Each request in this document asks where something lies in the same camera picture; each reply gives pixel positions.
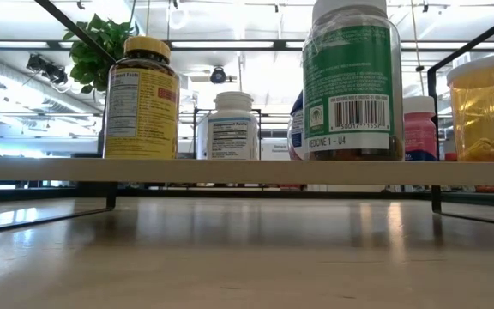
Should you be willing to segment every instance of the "green label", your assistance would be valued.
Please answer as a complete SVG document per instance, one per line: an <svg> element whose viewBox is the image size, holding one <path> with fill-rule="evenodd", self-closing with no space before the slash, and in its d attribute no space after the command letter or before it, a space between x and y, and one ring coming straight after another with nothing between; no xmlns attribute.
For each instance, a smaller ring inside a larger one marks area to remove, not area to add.
<svg viewBox="0 0 494 309"><path fill-rule="evenodd" d="M308 151L388 149L394 134L389 29L345 27L313 39L303 54Z"/></svg>

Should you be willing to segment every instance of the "barcode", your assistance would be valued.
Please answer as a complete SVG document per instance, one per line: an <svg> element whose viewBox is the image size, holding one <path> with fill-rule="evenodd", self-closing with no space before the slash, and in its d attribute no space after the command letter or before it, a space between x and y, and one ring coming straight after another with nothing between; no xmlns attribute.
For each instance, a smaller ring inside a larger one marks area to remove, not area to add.
<svg viewBox="0 0 494 309"><path fill-rule="evenodd" d="M389 128L387 100L348 100L332 105L334 130Z"/></svg>

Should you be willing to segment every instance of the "potted plant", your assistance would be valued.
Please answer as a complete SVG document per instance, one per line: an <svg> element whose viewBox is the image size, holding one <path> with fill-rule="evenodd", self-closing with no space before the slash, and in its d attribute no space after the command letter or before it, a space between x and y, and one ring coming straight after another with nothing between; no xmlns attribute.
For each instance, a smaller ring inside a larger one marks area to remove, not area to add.
<svg viewBox="0 0 494 309"><path fill-rule="evenodd" d="M103 21L96 14L89 23L78 21L76 25L115 59L121 59L124 56L124 42L134 29L131 28L130 22L117 24L112 20ZM68 31L63 40L73 37L74 34ZM112 63L82 41L77 41L72 45L69 55L75 64L69 76L81 85L85 85L81 92L90 94L93 89L105 92L108 87L108 70Z"/></svg>

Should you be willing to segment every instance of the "white shelf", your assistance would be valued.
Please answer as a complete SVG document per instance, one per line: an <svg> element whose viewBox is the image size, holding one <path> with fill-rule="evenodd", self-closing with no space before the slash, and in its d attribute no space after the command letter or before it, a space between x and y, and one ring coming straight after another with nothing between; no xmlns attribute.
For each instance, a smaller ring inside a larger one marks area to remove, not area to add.
<svg viewBox="0 0 494 309"><path fill-rule="evenodd" d="M494 163L0 158L0 180L494 185Z"/></svg>

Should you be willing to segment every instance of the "yellow bottle cap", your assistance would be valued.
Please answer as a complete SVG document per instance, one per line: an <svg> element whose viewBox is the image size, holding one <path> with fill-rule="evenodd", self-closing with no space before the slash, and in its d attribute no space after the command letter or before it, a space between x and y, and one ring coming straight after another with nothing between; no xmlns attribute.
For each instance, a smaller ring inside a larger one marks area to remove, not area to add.
<svg viewBox="0 0 494 309"><path fill-rule="evenodd" d="M134 50L157 52L161 56L167 59L171 59L171 49L169 48L169 46L164 42L154 38L144 36L128 38L127 40L125 40L124 49L125 53Z"/></svg>

